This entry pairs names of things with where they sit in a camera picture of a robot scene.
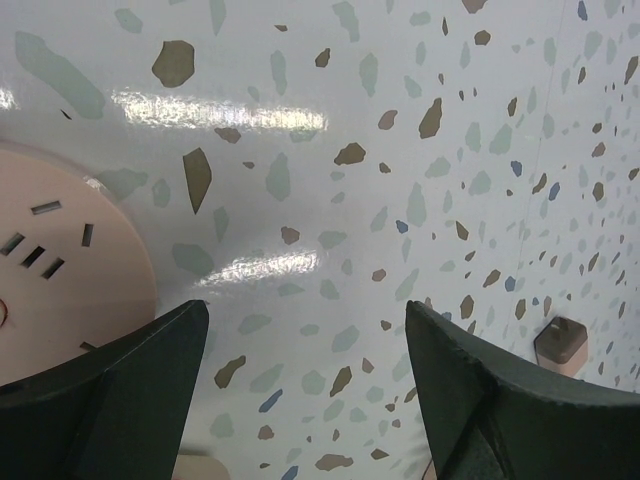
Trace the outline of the pink round socket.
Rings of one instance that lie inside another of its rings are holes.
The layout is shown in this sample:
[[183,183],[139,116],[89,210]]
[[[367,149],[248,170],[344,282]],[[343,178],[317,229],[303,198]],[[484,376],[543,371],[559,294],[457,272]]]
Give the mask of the pink round socket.
[[57,157],[2,145],[2,384],[141,328],[156,300],[147,250],[113,195]]

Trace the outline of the pink small plug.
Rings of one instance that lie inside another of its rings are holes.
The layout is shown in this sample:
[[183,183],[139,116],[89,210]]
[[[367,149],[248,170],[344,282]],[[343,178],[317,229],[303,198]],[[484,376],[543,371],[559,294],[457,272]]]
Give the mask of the pink small plug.
[[537,364],[549,371],[575,377],[588,360],[585,325],[555,316],[534,340]]

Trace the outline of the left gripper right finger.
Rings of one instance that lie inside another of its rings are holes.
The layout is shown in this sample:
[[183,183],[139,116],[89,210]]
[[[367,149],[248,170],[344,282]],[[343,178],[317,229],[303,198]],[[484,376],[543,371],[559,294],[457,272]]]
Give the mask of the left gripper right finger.
[[405,331],[437,478],[638,478],[638,394],[545,370],[421,302]]

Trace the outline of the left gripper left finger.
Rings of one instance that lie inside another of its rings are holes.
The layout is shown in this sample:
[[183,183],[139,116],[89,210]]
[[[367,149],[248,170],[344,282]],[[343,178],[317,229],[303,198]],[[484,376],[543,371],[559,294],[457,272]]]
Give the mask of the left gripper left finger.
[[202,300],[1,388],[4,479],[169,479],[209,328]]

